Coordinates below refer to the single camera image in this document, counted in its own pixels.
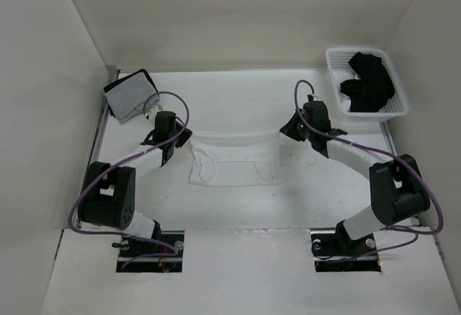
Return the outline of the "white tank top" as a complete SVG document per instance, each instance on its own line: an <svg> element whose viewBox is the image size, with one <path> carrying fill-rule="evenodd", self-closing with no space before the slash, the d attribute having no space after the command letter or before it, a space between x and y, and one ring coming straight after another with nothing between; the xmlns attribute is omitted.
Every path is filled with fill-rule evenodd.
<svg viewBox="0 0 461 315"><path fill-rule="evenodd" d="M278 133L202 134L190 140L189 182L208 187L282 184Z"/></svg>

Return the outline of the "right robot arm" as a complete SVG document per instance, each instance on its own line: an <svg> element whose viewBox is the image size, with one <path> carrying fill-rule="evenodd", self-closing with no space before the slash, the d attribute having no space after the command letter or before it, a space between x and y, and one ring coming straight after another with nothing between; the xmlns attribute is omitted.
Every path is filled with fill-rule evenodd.
<svg viewBox="0 0 461 315"><path fill-rule="evenodd" d="M332 127L322 101L306 102L279 131L294 141L308 141L314 151L353 169L370 185L370 205L340 221L330 239L317 239L314 245L347 256L375 232L396 229L401 221L430 208L428 191L412 156L395 156L346 140L348 133Z"/></svg>

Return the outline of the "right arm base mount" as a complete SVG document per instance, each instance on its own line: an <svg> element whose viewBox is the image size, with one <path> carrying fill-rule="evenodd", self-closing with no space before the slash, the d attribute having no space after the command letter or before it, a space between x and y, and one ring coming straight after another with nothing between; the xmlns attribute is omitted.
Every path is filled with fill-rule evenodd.
<svg viewBox="0 0 461 315"><path fill-rule="evenodd" d="M310 237L316 272L381 271L373 234L346 242L332 231L314 231Z"/></svg>

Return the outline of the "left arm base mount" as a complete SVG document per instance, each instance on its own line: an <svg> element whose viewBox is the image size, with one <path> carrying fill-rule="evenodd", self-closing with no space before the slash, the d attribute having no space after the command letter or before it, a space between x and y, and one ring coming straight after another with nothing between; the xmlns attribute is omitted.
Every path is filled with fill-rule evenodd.
<svg viewBox="0 0 461 315"><path fill-rule="evenodd" d="M150 244L129 238L112 243L117 250L116 272L120 273L180 273L184 253L184 231L163 231L159 240L171 245Z"/></svg>

